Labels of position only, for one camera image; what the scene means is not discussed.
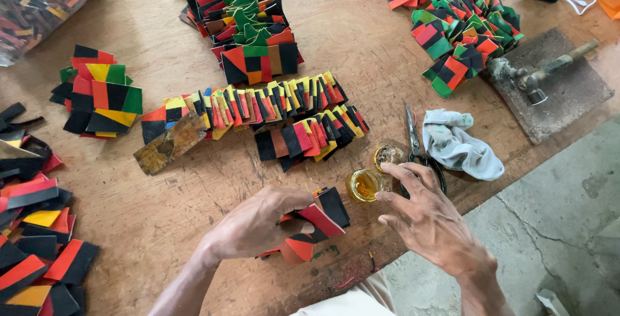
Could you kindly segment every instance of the scissor handle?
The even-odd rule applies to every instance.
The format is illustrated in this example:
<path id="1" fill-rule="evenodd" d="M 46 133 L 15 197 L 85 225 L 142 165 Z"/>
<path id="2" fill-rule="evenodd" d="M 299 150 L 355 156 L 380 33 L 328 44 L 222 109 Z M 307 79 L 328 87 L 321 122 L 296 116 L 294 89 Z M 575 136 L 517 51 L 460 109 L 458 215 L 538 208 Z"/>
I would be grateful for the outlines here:
<path id="1" fill-rule="evenodd" d="M 439 167 L 439 163 L 437 161 L 435 161 L 434 158 L 431 157 L 423 157 L 423 156 L 418 156 L 418 155 L 414 155 L 414 154 L 410 154 L 409 158 L 407 159 L 407 162 L 415 162 L 415 160 L 420 161 L 419 163 L 425 167 L 429 167 L 433 169 L 433 171 L 435 171 L 435 173 L 437 174 L 437 177 L 439 178 L 439 187 L 441 188 L 441 192 L 445 195 L 448 187 L 446 186 L 446 178 L 444 178 L 443 176 L 443 172 Z M 402 193 L 402 195 L 406 198 L 406 199 L 410 199 L 411 195 L 409 194 L 409 192 L 407 191 L 407 189 L 405 188 L 404 185 L 402 185 L 402 183 L 400 184 L 400 192 Z"/>

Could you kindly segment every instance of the metal plate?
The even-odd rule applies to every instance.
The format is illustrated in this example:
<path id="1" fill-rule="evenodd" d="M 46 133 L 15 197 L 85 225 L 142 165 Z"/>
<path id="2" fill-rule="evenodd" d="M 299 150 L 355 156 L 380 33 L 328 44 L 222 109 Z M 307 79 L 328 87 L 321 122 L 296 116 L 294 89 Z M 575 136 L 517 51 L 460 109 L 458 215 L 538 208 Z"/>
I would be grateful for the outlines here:
<path id="1" fill-rule="evenodd" d="M 501 58 L 513 68 L 525 68 L 529 74 L 574 48 L 557 27 L 539 34 Z M 532 106 L 516 80 L 496 80 L 489 70 L 484 78 L 497 89 L 533 144 L 544 142 L 585 113 L 593 110 L 614 95 L 607 83 L 585 58 L 552 74 L 540 83 L 549 97 L 544 103 Z"/>

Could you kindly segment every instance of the right hand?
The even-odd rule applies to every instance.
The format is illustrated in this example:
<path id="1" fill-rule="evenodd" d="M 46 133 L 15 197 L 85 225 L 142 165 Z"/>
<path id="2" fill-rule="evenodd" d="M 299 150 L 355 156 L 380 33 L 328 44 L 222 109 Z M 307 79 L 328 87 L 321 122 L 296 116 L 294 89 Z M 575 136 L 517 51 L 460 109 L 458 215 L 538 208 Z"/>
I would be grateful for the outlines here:
<path id="1" fill-rule="evenodd" d="M 380 223 L 394 229 L 407 248 L 457 280 L 495 274 L 497 260 L 441 192 L 432 168 L 413 162 L 382 163 L 381 168 L 400 180 L 411 200 L 392 192 L 376 193 L 377 200 L 387 202 L 407 220 L 384 214 L 379 217 Z"/>

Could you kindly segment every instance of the concrete floor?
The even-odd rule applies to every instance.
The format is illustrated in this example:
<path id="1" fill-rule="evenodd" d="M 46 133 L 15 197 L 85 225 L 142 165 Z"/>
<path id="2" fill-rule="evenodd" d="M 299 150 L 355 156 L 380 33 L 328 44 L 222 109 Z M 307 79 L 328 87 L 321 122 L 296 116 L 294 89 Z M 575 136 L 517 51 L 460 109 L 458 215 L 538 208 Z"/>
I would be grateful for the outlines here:
<path id="1" fill-rule="evenodd" d="M 556 292 L 571 316 L 620 315 L 620 293 L 592 249 L 593 237 L 620 216 L 618 194 L 620 116 L 465 215 L 497 257 L 517 316 L 546 315 L 535 296 L 542 288 Z M 422 257 L 408 252 L 384 272 L 399 316 L 461 315 L 456 281 Z"/>

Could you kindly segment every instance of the cloth rag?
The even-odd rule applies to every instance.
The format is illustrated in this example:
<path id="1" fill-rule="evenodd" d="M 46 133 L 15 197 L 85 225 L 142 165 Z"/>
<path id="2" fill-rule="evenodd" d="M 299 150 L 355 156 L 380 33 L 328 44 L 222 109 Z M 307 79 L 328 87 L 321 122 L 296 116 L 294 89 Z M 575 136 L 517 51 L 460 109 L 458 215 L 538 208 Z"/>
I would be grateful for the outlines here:
<path id="1" fill-rule="evenodd" d="M 482 180 L 495 180 L 503 174 L 504 166 L 488 144 L 465 133 L 473 125 L 471 114 L 427 110 L 422 125 L 424 147 L 446 168 L 465 171 Z"/>

